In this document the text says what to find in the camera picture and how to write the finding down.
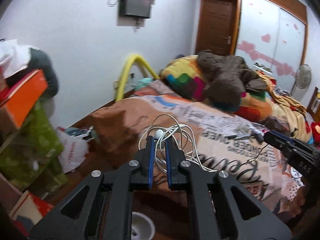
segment wooden door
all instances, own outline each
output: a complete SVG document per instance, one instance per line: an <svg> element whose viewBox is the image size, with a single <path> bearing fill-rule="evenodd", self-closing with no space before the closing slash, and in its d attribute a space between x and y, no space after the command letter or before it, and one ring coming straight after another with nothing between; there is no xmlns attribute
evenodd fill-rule
<svg viewBox="0 0 320 240"><path fill-rule="evenodd" d="M196 53L210 49L213 54L230 54L236 1L202 0Z"/></svg>

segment white plastic wrapper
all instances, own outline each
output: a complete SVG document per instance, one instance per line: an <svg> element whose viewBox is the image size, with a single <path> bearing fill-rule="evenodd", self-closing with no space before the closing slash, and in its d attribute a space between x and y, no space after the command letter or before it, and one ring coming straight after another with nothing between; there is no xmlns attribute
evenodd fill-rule
<svg viewBox="0 0 320 240"><path fill-rule="evenodd" d="M58 159L63 173L67 173L79 167L85 160L85 155L88 153L88 144L85 140L71 137L59 128L56 131L60 142L64 146L64 150L58 156Z"/></svg>

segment white cloth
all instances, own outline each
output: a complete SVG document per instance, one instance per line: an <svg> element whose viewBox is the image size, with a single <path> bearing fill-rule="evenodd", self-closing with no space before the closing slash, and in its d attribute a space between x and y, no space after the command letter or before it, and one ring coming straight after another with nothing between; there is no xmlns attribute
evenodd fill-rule
<svg viewBox="0 0 320 240"><path fill-rule="evenodd" d="M0 42L0 67L4 78L28 67L30 48L38 49L30 45L18 45L18 40Z"/></svg>

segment yellow arch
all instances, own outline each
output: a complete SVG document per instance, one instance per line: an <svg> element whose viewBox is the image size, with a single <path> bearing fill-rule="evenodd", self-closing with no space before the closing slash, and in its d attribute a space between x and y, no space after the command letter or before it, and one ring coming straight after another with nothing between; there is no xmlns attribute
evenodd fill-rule
<svg viewBox="0 0 320 240"><path fill-rule="evenodd" d="M117 95L116 95L116 101L123 99L124 88L125 88L125 84L128 81L130 69L131 69L133 63L135 63L136 61L138 63L140 63L144 68L146 68L150 72L150 74L153 76L154 79L160 78L156 74L156 72L153 71L153 69L150 67L148 62L146 62L145 59L141 55L134 54L134 55L129 56L127 62L124 65L124 68L122 70L122 74L121 74L121 77L119 80L119 87L118 87L118 91L117 91Z"/></svg>

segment silver screw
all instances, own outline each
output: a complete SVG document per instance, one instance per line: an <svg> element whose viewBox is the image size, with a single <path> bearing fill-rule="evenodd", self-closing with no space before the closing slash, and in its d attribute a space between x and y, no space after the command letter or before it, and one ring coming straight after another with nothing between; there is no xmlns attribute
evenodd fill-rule
<svg viewBox="0 0 320 240"><path fill-rule="evenodd" d="M229 173L227 171L219 171L219 176L222 178L226 178L229 176Z"/></svg>
<svg viewBox="0 0 320 240"><path fill-rule="evenodd" d="M182 167L189 167L191 165L190 161L182 161L180 164Z"/></svg>
<svg viewBox="0 0 320 240"><path fill-rule="evenodd" d="M100 177L101 171L95 170L95 171L91 172L91 176L94 178Z"/></svg>
<svg viewBox="0 0 320 240"><path fill-rule="evenodd" d="M137 167L139 165L139 162L137 160L131 160L129 161L129 165L131 167Z"/></svg>

